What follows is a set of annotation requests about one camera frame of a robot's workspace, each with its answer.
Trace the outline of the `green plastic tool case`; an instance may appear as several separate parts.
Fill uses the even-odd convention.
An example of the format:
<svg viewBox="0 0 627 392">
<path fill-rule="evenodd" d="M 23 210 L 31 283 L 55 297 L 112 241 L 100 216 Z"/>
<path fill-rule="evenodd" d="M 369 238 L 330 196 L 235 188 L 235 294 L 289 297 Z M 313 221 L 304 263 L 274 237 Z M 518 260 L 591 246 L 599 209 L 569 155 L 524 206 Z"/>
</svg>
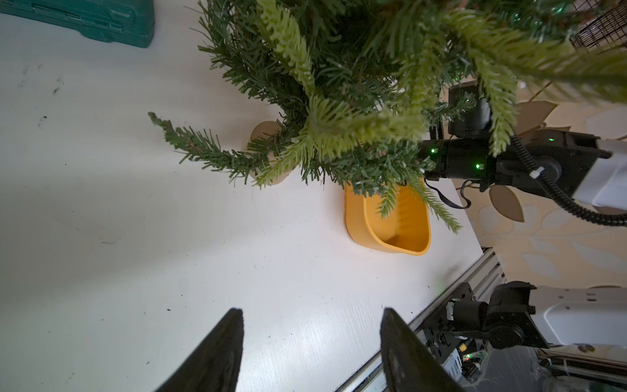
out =
<svg viewBox="0 0 627 392">
<path fill-rule="evenodd" d="M 155 31 L 152 0 L 2 0 L 1 12 L 139 48 L 149 47 Z"/>
</svg>

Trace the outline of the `yellow plastic tray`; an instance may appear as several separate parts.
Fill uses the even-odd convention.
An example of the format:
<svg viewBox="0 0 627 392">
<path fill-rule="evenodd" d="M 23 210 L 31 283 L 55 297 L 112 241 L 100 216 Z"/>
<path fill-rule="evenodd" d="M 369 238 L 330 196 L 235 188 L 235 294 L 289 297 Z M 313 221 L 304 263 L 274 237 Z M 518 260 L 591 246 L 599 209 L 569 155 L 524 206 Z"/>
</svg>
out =
<svg viewBox="0 0 627 392">
<path fill-rule="evenodd" d="M 379 212 L 382 197 L 364 197 L 345 190 L 345 224 L 355 243 L 386 253 L 423 256 L 431 245 L 429 211 L 412 189 L 398 190 L 397 204 L 390 215 Z"/>
</svg>

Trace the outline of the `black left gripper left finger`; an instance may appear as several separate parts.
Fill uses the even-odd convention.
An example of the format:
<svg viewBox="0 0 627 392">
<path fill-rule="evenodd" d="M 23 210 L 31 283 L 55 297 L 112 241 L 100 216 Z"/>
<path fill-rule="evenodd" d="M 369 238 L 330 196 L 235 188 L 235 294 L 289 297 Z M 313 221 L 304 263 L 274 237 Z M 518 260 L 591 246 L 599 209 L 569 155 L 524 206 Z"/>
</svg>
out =
<svg viewBox="0 0 627 392">
<path fill-rule="evenodd" d="M 234 392 L 243 357 L 243 338 L 243 311 L 232 308 L 158 390 Z"/>
</svg>

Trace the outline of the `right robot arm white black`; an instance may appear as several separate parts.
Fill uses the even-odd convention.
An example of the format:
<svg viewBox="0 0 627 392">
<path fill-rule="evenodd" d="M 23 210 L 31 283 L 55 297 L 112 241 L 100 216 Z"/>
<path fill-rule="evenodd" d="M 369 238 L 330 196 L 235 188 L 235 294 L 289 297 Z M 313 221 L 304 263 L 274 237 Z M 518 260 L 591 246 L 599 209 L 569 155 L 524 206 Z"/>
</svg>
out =
<svg viewBox="0 0 627 392">
<path fill-rule="evenodd" d="M 495 114 L 484 98 L 452 123 L 452 138 L 429 140 L 434 167 L 429 182 L 442 178 L 477 184 L 481 191 L 517 189 L 554 202 L 571 217 L 605 227 L 626 225 L 626 143 L 589 133 L 545 126 L 555 105 L 518 105 L 519 129 L 504 153 L 488 152 L 488 127 Z M 489 341 L 496 349 L 547 349 L 575 344 L 624 346 L 623 288 L 557 289 L 513 282 L 496 287 L 489 302 L 447 304 L 451 332 Z"/>
</svg>

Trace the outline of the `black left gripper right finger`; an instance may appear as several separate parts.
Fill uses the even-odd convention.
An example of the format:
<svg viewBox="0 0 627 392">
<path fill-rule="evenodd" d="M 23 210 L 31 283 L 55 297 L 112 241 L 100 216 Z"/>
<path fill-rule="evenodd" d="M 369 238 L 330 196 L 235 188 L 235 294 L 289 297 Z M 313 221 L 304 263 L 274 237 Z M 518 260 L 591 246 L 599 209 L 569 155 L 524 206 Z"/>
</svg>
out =
<svg viewBox="0 0 627 392">
<path fill-rule="evenodd" d="M 380 353 L 390 391 L 462 390 L 392 308 L 381 320 Z"/>
</svg>

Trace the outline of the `small artificial christmas tree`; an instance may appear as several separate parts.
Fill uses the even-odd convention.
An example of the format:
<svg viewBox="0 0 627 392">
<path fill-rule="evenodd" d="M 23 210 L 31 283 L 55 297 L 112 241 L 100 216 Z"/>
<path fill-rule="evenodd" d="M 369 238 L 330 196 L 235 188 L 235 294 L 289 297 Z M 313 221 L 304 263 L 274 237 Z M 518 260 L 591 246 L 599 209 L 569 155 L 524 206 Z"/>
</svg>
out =
<svg viewBox="0 0 627 392">
<path fill-rule="evenodd" d="M 208 131 L 151 116 L 191 162 L 267 186 L 295 168 L 382 197 L 390 215 L 408 186 L 452 231 L 460 224 L 426 184 L 434 161 L 423 135 L 478 103 L 440 99 L 462 78 L 495 114 L 488 152 L 514 140 L 521 82 L 549 96 L 626 101 L 626 53 L 575 49 L 592 11 L 571 1 L 209 1 L 204 52 L 251 98 L 279 106 L 279 132 L 225 150 Z"/>
</svg>

